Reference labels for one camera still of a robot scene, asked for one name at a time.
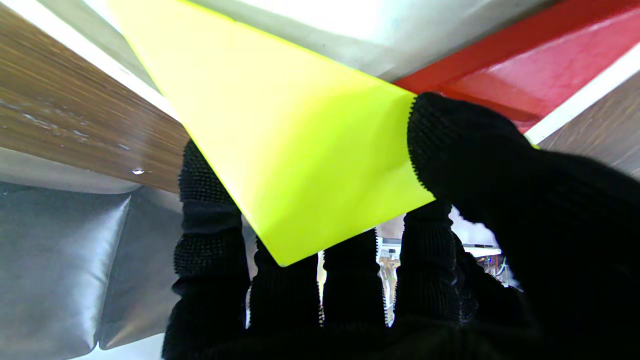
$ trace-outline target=wood grain panel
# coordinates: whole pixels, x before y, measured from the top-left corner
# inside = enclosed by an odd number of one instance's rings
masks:
[[[0,147],[177,192],[188,138],[177,121],[0,4]]]
[[[640,73],[540,143],[598,159],[640,179]]]

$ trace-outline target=yellow plastic sheet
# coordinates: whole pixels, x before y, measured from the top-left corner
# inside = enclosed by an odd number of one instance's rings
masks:
[[[414,94],[181,0],[109,0],[125,37],[276,261],[433,200]]]

